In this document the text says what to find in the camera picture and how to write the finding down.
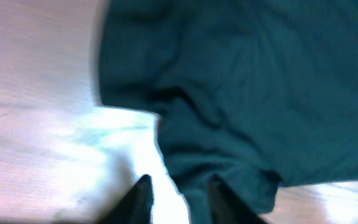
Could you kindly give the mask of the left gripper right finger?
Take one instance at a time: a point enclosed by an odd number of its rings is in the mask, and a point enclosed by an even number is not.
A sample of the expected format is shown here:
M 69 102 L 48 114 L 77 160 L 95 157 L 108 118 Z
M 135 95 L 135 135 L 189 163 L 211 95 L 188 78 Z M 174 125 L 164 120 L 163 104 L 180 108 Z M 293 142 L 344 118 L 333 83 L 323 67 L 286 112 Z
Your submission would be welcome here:
M 208 200 L 212 224 L 268 224 L 216 174 L 209 180 Z

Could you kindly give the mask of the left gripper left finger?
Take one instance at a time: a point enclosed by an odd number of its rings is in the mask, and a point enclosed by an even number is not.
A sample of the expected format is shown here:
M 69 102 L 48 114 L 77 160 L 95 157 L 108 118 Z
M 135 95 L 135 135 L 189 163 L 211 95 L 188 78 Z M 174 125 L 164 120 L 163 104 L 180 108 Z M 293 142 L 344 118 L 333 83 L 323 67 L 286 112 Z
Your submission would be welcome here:
M 150 224 L 154 203 L 152 178 L 143 175 L 97 224 Z

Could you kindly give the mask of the black t-shirt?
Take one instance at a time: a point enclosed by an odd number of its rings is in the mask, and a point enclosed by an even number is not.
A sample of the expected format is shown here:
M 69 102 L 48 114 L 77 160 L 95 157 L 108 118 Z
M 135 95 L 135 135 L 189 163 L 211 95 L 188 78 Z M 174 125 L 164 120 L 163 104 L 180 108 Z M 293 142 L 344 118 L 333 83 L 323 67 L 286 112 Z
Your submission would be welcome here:
M 160 115 L 192 223 L 214 175 L 256 213 L 358 180 L 358 1 L 113 0 L 98 75 L 102 104 Z

